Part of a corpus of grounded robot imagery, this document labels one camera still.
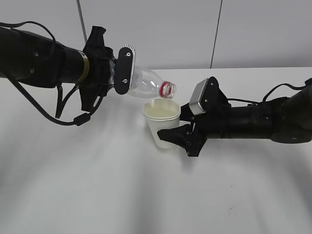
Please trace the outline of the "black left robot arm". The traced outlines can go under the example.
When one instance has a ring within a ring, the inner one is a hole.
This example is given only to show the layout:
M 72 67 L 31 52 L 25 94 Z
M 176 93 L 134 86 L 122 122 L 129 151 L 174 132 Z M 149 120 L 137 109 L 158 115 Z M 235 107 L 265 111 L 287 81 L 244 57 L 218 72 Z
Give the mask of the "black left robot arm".
M 115 60 L 104 45 L 103 27 L 94 26 L 83 50 L 24 30 L 0 29 L 0 76 L 39 88 L 79 86 L 81 109 L 90 112 L 106 95 Z

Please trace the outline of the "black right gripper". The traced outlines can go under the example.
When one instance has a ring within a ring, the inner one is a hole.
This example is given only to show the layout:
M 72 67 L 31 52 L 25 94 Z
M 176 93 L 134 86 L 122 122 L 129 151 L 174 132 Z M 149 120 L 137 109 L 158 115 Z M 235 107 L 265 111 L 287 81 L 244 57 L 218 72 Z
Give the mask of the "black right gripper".
M 190 124 L 162 129 L 157 135 L 161 140 L 183 148 L 189 157 L 197 157 L 208 139 L 230 136 L 227 126 L 230 108 L 228 103 L 218 104 L 204 114 L 194 115 L 189 104 L 185 104 L 181 106 L 180 120 Z

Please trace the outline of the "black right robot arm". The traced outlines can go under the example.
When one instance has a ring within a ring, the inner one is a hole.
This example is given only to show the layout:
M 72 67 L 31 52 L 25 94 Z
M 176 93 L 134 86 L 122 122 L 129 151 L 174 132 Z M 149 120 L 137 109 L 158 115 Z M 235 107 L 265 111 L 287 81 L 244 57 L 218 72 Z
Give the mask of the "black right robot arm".
M 292 97 L 232 107 L 215 77 L 198 83 L 189 103 L 181 106 L 180 120 L 186 124 L 157 132 L 161 140 L 185 149 L 197 157 L 208 139 L 269 139 L 277 143 L 300 144 L 312 139 L 312 80 L 295 87 Z

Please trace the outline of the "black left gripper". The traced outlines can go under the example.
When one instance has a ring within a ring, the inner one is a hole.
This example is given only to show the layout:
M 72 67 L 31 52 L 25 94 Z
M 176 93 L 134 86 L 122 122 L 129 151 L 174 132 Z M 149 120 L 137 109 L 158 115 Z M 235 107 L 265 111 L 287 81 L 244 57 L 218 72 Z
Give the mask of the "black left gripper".
M 79 85 L 81 109 L 92 111 L 97 98 L 105 97 L 110 89 L 112 66 L 115 60 L 113 49 L 104 42 L 106 29 L 93 26 L 88 40 L 83 48 L 90 68 L 87 77 Z

